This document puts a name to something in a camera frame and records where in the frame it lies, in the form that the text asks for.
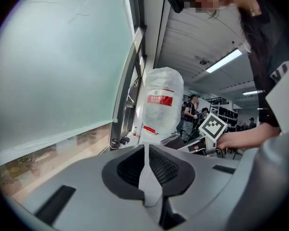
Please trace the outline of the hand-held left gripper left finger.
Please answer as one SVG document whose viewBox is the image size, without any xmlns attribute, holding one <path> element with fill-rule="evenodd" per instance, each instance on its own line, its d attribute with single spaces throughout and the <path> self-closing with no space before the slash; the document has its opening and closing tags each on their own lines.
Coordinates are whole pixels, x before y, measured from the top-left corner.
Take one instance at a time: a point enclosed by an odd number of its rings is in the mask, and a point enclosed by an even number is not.
<svg viewBox="0 0 289 231">
<path fill-rule="evenodd" d="M 142 145 L 81 159 L 7 203 L 30 231 L 159 231 L 138 188 Z"/>
</svg>

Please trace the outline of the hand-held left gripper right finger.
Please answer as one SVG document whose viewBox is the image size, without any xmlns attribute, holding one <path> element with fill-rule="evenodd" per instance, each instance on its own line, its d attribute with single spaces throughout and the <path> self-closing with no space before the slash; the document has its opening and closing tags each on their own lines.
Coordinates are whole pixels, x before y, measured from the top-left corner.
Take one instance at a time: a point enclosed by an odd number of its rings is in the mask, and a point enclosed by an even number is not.
<svg viewBox="0 0 289 231">
<path fill-rule="evenodd" d="M 226 225 L 238 161 L 148 146 L 150 225 Z"/>
</svg>

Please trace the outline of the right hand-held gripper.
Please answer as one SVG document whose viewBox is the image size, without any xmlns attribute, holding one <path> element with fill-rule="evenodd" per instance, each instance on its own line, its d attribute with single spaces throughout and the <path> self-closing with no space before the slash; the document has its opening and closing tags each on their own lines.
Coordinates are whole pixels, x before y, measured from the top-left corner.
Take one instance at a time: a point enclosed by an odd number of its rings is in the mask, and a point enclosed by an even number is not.
<svg viewBox="0 0 289 231">
<path fill-rule="evenodd" d="M 227 124 L 224 121 L 213 113 L 209 113 L 199 127 L 201 138 L 190 141 L 178 151 L 204 156 L 212 155 L 217 150 L 217 140 L 226 128 Z"/>
</svg>

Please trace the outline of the grey cloth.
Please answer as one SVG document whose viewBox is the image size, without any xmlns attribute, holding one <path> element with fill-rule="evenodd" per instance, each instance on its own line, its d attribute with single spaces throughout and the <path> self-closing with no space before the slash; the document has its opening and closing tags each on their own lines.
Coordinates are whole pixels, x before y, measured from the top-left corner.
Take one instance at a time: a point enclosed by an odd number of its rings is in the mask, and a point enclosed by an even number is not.
<svg viewBox="0 0 289 231">
<path fill-rule="evenodd" d="M 175 150 L 185 147 L 185 144 L 179 133 L 173 133 L 169 137 L 161 140 L 160 145 L 171 148 L 171 149 L 175 149 Z"/>
</svg>

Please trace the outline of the person's right forearm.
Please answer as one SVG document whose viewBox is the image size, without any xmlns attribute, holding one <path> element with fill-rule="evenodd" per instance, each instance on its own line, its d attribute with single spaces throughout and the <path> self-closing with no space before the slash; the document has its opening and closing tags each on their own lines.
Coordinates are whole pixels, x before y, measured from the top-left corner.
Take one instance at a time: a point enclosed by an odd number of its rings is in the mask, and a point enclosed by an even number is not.
<svg viewBox="0 0 289 231">
<path fill-rule="evenodd" d="M 231 136 L 227 147 L 231 148 L 256 148 L 260 147 L 269 138 L 280 134 L 279 127 L 273 127 L 268 123 L 262 123 L 259 126 L 240 132 L 235 132 Z"/>
</svg>

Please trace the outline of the plastic-wrapped clear water jug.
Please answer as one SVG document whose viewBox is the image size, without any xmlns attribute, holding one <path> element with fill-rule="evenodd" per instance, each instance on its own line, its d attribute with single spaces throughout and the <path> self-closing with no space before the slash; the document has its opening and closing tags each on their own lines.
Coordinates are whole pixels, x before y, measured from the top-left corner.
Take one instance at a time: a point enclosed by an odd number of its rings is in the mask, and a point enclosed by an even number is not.
<svg viewBox="0 0 289 231">
<path fill-rule="evenodd" d="M 184 81 L 180 73 L 163 67 L 146 76 L 142 112 L 143 129 L 151 136 L 169 136 L 181 120 Z"/>
</svg>

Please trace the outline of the person's right hand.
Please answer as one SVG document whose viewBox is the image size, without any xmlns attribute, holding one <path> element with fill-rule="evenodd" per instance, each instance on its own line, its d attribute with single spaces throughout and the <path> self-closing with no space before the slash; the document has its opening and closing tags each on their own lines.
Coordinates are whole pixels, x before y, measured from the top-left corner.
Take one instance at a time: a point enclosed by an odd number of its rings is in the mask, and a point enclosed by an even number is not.
<svg viewBox="0 0 289 231">
<path fill-rule="evenodd" d="M 217 149 L 233 148 L 234 133 L 225 133 L 217 140 Z"/>
</svg>

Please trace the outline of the metal storage shelf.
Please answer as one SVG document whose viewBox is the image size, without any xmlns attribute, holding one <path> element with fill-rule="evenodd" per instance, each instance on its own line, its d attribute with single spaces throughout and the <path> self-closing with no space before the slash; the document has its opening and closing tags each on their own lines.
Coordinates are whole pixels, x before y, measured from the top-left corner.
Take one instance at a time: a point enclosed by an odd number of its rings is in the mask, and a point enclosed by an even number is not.
<svg viewBox="0 0 289 231">
<path fill-rule="evenodd" d="M 228 105 L 211 105 L 209 111 L 227 124 L 225 132 L 235 132 L 237 127 L 238 113 L 229 109 Z"/>
</svg>

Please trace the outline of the black metal railing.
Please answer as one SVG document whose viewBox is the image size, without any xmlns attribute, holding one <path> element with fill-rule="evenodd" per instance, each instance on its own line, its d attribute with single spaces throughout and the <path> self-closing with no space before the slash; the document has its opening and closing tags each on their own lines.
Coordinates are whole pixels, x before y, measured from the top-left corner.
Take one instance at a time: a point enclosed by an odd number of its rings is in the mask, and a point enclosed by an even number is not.
<svg viewBox="0 0 289 231">
<path fill-rule="evenodd" d="M 211 105 L 228 105 L 229 101 L 227 99 L 224 99 L 222 97 L 217 98 L 210 98 L 210 99 L 202 99 L 200 95 L 196 94 L 196 96 L 201 100 L 201 104 L 204 104 L 205 102 L 210 103 Z M 182 101 L 187 102 L 190 100 L 190 96 L 183 95 Z"/>
</svg>

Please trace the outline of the black ceiling fixture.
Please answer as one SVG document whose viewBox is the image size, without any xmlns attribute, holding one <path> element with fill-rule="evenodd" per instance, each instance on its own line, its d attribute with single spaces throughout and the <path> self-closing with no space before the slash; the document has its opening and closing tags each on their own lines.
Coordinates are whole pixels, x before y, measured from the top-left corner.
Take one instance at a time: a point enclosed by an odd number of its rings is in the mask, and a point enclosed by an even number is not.
<svg viewBox="0 0 289 231">
<path fill-rule="evenodd" d="M 210 63 L 210 61 L 206 60 L 205 58 L 198 57 L 197 55 L 195 55 L 195 59 L 199 60 L 200 65 L 207 65 Z"/>
</svg>

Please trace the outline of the person's black shirt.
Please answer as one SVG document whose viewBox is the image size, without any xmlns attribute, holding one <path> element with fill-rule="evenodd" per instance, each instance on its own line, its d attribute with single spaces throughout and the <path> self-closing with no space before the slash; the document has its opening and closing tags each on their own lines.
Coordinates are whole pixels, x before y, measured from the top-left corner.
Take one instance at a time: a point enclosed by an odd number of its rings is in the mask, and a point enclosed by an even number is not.
<svg viewBox="0 0 289 231">
<path fill-rule="evenodd" d="M 259 121 L 272 127 L 279 124 L 266 96 L 289 69 L 289 25 L 283 19 L 255 16 L 249 26 L 250 65 L 259 100 Z"/>
</svg>

